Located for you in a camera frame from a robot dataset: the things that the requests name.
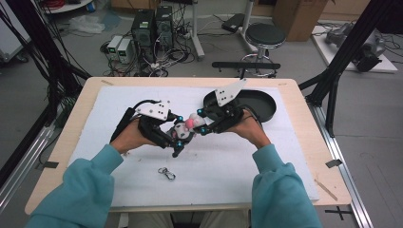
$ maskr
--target computer tower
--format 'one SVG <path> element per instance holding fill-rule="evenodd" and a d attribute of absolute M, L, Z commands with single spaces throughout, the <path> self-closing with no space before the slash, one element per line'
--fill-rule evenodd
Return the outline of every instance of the computer tower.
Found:
<path fill-rule="evenodd" d="M 159 6 L 156 12 L 157 36 L 160 50 L 168 51 L 174 47 L 172 7 Z"/>
<path fill-rule="evenodd" d="M 137 10 L 131 33 L 135 43 L 136 52 L 139 54 L 140 63 L 155 63 L 154 45 L 157 28 L 153 9 Z"/>

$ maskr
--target black plate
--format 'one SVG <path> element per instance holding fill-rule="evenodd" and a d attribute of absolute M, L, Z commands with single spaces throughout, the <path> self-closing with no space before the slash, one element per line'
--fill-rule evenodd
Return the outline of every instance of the black plate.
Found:
<path fill-rule="evenodd" d="M 243 89 L 238 94 L 237 99 L 239 99 L 241 105 L 249 105 L 252 107 L 259 116 L 261 123 L 270 121 L 277 110 L 275 100 L 269 94 L 262 91 Z M 214 91 L 204 97 L 204 107 L 216 103 L 217 98 Z M 217 118 L 213 115 L 207 115 L 207 117 L 213 121 Z"/>

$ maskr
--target black stool seat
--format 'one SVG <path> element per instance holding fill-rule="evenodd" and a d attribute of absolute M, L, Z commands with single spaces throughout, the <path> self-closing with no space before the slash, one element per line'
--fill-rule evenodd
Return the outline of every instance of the black stool seat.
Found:
<path fill-rule="evenodd" d="M 267 24 L 249 26 L 245 37 L 251 45 L 262 48 L 278 48 L 285 41 L 285 34 L 281 29 Z"/>

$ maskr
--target plastic bag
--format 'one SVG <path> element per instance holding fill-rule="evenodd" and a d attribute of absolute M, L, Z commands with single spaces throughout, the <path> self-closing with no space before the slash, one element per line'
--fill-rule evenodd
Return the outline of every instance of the plastic bag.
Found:
<path fill-rule="evenodd" d="M 98 20 L 99 18 L 95 16 L 74 17 L 69 20 L 69 29 L 87 33 L 101 33 L 105 29 L 105 25 L 98 23 Z"/>

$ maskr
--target sleeve cuff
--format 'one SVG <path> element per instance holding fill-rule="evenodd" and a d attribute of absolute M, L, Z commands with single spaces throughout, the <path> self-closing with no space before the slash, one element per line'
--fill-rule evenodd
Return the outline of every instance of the sleeve cuff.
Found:
<path fill-rule="evenodd" d="M 91 160 L 100 170 L 111 174 L 124 159 L 111 145 L 106 144 L 104 148 Z"/>
<path fill-rule="evenodd" d="M 260 173 L 274 171 L 284 165 L 273 144 L 263 146 L 253 154 L 253 159 Z"/>

